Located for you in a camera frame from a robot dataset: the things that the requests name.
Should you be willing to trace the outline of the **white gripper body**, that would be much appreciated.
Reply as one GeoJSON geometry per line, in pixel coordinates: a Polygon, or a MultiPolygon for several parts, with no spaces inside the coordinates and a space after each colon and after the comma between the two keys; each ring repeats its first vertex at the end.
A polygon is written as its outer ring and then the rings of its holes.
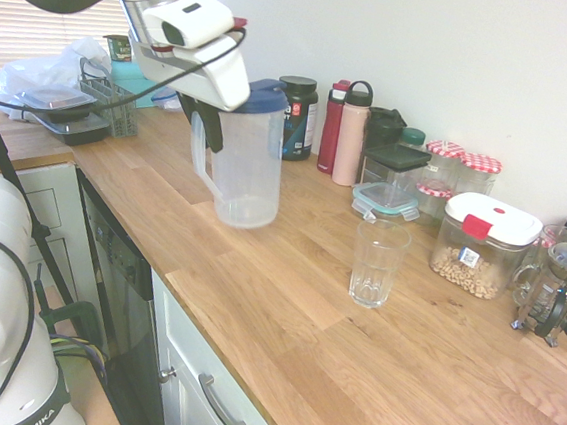
{"type": "Polygon", "coordinates": [[[157,52],[133,42],[133,54],[144,77],[197,101],[230,112],[250,96],[250,83],[240,44],[245,36],[228,33],[200,48],[173,47],[157,52]]]}

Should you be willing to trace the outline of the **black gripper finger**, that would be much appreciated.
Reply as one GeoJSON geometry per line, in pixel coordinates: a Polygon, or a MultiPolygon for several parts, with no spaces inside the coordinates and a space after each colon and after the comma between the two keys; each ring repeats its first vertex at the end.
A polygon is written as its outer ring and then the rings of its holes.
{"type": "Polygon", "coordinates": [[[188,121],[192,120],[192,114],[195,110],[195,101],[192,97],[189,97],[183,93],[178,94],[179,104],[187,118],[188,121]]]}
{"type": "Polygon", "coordinates": [[[202,101],[196,101],[195,110],[203,122],[206,145],[213,153],[219,153],[224,147],[220,120],[221,111],[202,101]]]}

